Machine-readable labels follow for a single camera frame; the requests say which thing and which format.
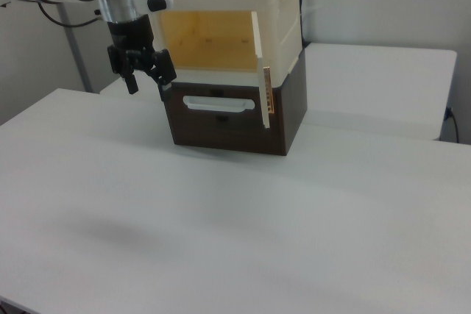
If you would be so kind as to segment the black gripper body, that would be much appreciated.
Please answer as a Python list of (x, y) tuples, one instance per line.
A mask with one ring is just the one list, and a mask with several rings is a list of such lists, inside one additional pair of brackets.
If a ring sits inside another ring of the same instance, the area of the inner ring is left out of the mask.
[(153, 32), (148, 15), (128, 22), (107, 22), (113, 44), (107, 48), (109, 57), (116, 57), (121, 51), (138, 51), (145, 57), (151, 57), (153, 48)]

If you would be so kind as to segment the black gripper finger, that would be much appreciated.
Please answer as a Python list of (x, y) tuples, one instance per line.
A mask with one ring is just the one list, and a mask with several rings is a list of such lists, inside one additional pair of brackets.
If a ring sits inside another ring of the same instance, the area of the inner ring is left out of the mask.
[(141, 51), (140, 71), (143, 71), (157, 85), (160, 99), (165, 102), (171, 95), (171, 82), (176, 79), (176, 71), (168, 49)]
[(133, 74), (134, 69), (125, 50), (111, 45), (107, 47), (107, 53), (113, 73), (118, 74), (124, 80), (129, 94), (137, 93), (138, 84)]

